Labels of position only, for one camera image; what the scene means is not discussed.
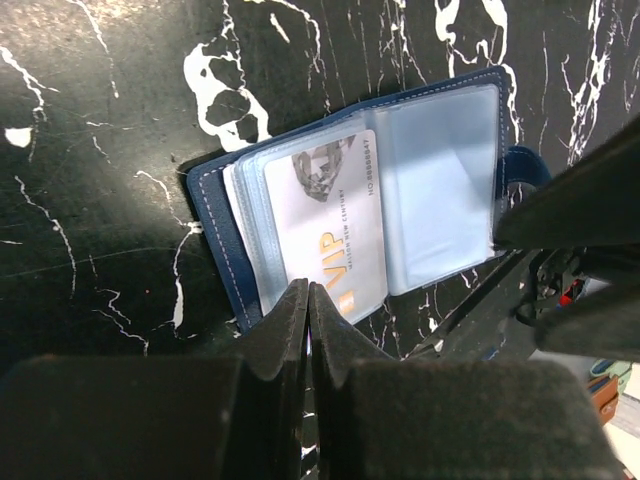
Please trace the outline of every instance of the blue leather wallet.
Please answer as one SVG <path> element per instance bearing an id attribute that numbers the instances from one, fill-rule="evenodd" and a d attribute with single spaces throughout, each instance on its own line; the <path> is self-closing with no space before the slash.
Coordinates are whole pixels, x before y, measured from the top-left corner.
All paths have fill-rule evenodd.
<path id="1" fill-rule="evenodd" d="M 326 143 L 332 132 L 337 140 L 344 132 L 372 130 L 388 291 L 400 295 L 498 255 L 492 227 L 508 208 L 508 184 L 538 187 L 550 180 L 535 153 L 507 145 L 507 81 L 502 68 L 495 67 L 361 102 L 193 168 L 188 188 L 240 329 L 250 329 L 263 312 L 225 189 L 225 167 L 251 155 L 290 155 L 314 138 Z M 287 285 L 278 278 L 270 282 L 270 295 L 276 298 Z"/>

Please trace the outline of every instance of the brown object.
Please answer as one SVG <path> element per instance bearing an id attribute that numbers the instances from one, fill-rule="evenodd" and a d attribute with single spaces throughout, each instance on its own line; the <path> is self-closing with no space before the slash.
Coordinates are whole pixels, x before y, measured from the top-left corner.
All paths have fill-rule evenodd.
<path id="1" fill-rule="evenodd" d="M 602 385 L 591 393 L 591 399 L 600 414 L 600 422 L 604 425 L 616 413 L 616 407 L 618 406 L 618 376 L 613 375 L 608 378 L 603 375 L 602 377 L 594 378 L 589 382 L 587 388 L 591 389 L 599 383 L 602 383 Z"/>

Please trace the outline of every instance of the black marble tabletop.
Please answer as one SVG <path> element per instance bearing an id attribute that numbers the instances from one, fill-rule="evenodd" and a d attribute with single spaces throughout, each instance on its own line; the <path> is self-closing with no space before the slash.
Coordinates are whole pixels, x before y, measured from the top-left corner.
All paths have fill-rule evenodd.
<path id="1" fill-rule="evenodd" d="M 558 173 L 640 109 L 637 0 L 4 0 L 0 365 L 237 335 L 189 166 L 358 100 L 502 65 Z M 491 271 L 359 328 L 407 356 Z"/>

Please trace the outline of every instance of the open wallet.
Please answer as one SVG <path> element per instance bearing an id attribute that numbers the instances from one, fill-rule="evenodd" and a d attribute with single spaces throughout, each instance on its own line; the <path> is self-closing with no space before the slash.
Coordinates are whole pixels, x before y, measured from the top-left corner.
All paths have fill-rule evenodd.
<path id="1" fill-rule="evenodd" d="M 295 278 L 354 324 L 388 295 L 500 255 L 507 186 L 550 174 L 507 145 L 501 67 L 360 102 L 193 168 L 187 184 L 243 332 Z"/>

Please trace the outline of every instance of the card holder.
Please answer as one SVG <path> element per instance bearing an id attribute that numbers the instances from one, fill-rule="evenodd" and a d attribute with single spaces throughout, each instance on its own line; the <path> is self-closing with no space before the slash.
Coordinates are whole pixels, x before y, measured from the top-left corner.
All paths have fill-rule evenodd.
<path id="1" fill-rule="evenodd" d="M 288 283 L 265 165 L 352 132 L 375 132 L 390 294 L 495 255 L 494 203 L 507 183 L 537 186 L 550 177 L 527 149 L 512 148 L 507 156 L 505 85 L 496 67 L 362 102 L 192 169 L 188 188 L 241 330 L 259 321 Z M 499 216 L 505 202 L 497 205 Z"/>

